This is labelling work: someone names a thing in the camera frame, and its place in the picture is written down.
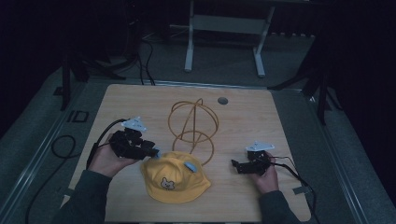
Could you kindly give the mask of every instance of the dark background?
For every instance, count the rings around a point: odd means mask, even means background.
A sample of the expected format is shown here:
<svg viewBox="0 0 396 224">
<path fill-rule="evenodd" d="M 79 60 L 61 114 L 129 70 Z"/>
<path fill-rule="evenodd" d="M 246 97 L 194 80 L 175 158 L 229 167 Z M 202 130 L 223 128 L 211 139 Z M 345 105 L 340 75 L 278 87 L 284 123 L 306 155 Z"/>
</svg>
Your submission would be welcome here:
<svg viewBox="0 0 396 224">
<path fill-rule="evenodd" d="M 188 1 L 152 0 L 145 4 L 130 1 L 132 7 L 122 7 L 125 1 L 112 2 L 117 4 L 114 17 L 100 10 L 103 6 L 100 4 L 108 1 L 4 0 L 0 3 L 0 136 L 18 118 L 48 75 L 61 66 L 65 52 L 77 50 L 106 61 L 110 47 L 121 48 L 108 34 L 122 34 L 127 21 L 149 24 L 164 39 L 168 37 L 169 23 L 188 22 Z M 305 63 L 308 67 L 323 63 L 328 66 L 330 84 L 395 203 L 396 174 L 392 172 L 392 164 L 396 153 L 392 140 L 396 136 L 393 92 L 396 6 L 393 1 L 385 0 L 345 0 L 324 6 L 321 2 L 329 1 L 277 3 L 270 32 L 316 36 Z M 126 12 L 120 8 L 133 13 L 123 14 Z M 197 9 L 213 12 L 213 8 L 218 7 L 212 1 L 202 1 Z M 231 3 L 216 12 L 264 17 L 265 7 L 254 8 L 241 10 Z M 120 29 L 109 30 L 109 27 Z"/>
</svg>

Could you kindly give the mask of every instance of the person's arm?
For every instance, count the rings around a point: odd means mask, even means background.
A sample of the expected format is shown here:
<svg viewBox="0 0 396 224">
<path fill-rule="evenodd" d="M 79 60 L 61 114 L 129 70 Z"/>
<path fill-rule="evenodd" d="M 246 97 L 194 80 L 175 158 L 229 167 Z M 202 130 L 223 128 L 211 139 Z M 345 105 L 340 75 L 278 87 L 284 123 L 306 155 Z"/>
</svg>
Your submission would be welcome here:
<svg viewBox="0 0 396 224">
<path fill-rule="evenodd" d="M 259 206 L 262 212 L 263 224 L 296 224 L 300 220 L 290 210 L 289 204 L 283 193 L 279 190 L 277 173 L 274 165 L 271 165 L 263 175 L 250 175 L 257 189 L 262 194 L 259 198 Z"/>
<path fill-rule="evenodd" d="M 300 220 L 291 212 L 285 196 L 280 190 L 263 194 L 259 199 L 263 224 L 295 224 Z"/>
<path fill-rule="evenodd" d="M 58 211 L 52 223 L 104 223 L 107 191 L 112 178 L 135 162 L 117 157 L 109 144 L 99 147 L 88 170 L 82 172 L 69 201 Z"/>
<path fill-rule="evenodd" d="M 69 201 L 58 211 L 52 223 L 104 223 L 110 181 L 108 176 L 83 171 Z"/>
</svg>

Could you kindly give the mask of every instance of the yellow cap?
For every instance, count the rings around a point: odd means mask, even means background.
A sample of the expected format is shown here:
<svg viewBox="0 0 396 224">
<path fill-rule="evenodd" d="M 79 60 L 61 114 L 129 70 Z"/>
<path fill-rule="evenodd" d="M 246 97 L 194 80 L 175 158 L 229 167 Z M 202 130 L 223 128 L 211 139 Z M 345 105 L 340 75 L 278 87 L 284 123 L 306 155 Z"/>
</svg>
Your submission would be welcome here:
<svg viewBox="0 0 396 224">
<path fill-rule="evenodd" d="M 143 162 L 146 190 L 163 203 L 186 203 L 210 187 L 201 163 L 189 153 L 172 151 Z"/>
</svg>

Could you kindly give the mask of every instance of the gray sleeve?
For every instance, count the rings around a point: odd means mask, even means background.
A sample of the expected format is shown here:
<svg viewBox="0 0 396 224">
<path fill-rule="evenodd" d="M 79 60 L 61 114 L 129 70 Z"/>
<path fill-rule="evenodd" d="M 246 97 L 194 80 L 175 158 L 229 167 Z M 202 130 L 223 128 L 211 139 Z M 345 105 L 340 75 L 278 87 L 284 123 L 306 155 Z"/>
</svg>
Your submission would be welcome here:
<svg viewBox="0 0 396 224">
<path fill-rule="evenodd" d="M 295 224 L 300 220 L 291 212 L 283 193 L 279 190 L 263 194 L 259 199 L 263 224 Z"/>
<path fill-rule="evenodd" d="M 110 182 L 108 176 L 83 171 L 69 201 L 58 211 L 52 223 L 104 223 Z"/>
</svg>

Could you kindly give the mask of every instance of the wooden table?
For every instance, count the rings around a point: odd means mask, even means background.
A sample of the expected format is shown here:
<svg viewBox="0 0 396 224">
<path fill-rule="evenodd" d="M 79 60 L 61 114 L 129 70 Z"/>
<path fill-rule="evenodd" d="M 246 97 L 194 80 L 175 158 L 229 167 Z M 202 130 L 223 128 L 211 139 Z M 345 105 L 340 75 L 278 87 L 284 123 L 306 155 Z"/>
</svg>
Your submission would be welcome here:
<svg viewBox="0 0 396 224">
<path fill-rule="evenodd" d="M 220 97 L 228 99 L 227 105 L 218 103 Z M 245 148 L 262 141 L 275 145 L 274 156 L 290 157 L 290 149 L 276 112 L 271 92 L 265 90 L 193 88 L 165 86 L 110 85 L 99 108 L 90 135 L 79 159 L 69 188 L 77 184 L 92 145 L 103 130 L 117 119 L 140 116 L 148 130 L 143 138 L 156 143 L 162 153 L 172 150 L 175 137 L 168 128 L 168 116 L 173 104 L 179 101 L 195 102 L 202 98 L 204 105 L 219 117 L 219 130 L 212 137 L 215 145 L 213 159 L 204 166 L 212 186 L 198 199 L 182 204 L 161 203 L 146 192 L 139 166 L 129 166 L 114 177 L 106 207 L 109 222 L 257 222 L 261 214 L 259 197 L 250 179 L 239 175 L 231 160 L 246 162 Z M 199 129 L 213 130 L 210 121 L 197 120 Z M 116 125 L 110 130 L 123 130 Z M 210 143 L 198 144 L 194 155 L 204 161 L 210 156 Z M 177 150 L 190 150 L 178 146 Z M 291 166 L 288 160 L 277 160 Z M 293 189 L 301 186 L 286 169 L 276 167 L 279 186 L 291 210 L 301 221 L 308 220 L 310 212 L 303 194 L 295 195 Z"/>
</svg>

